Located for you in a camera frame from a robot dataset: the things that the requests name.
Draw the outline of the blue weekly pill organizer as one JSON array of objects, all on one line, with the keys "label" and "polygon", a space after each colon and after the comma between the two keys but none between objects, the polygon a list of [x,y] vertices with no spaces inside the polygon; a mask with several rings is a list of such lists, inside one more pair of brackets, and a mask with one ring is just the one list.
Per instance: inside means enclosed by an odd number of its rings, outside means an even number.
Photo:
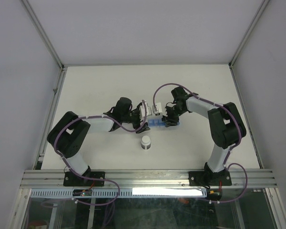
[{"label": "blue weekly pill organizer", "polygon": [[149,127],[171,127],[171,126],[179,126],[180,123],[178,122],[177,125],[167,125],[161,119],[150,119],[147,121]]}]

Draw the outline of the white cap pill bottle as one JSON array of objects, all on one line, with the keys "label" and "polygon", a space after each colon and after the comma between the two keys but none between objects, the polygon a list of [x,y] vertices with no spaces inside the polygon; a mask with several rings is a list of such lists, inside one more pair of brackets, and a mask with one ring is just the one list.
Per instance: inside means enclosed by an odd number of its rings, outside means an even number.
[{"label": "white cap pill bottle", "polygon": [[148,150],[148,149],[151,147],[151,139],[150,139],[149,136],[144,135],[144,136],[141,138],[141,147],[142,147],[142,149],[144,149],[144,150]]}]

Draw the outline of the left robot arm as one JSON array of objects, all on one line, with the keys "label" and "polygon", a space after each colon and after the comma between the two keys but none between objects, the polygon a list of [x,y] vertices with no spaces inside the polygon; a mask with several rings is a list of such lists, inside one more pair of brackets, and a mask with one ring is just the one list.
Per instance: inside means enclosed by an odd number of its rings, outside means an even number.
[{"label": "left robot arm", "polygon": [[89,133],[113,132],[121,128],[129,133],[148,131],[148,104],[142,100],[135,108],[129,98],[121,97],[115,106],[101,115],[78,116],[68,111],[47,135],[47,142],[74,174],[79,185],[92,180],[91,169],[79,150]]}]

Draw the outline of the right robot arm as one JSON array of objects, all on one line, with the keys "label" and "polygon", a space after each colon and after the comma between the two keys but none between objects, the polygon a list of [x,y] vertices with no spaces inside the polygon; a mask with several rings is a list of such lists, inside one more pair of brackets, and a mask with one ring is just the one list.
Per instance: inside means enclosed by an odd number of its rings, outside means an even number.
[{"label": "right robot arm", "polygon": [[171,91],[173,106],[166,106],[162,117],[165,127],[177,126],[179,117],[184,113],[196,113],[208,119],[214,147],[204,171],[192,175],[194,182],[201,186],[217,185],[229,176],[225,168],[231,151],[246,136],[246,128],[236,105],[232,102],[217,104],[197,95],[188,94],[184,88],[176,87]]}]

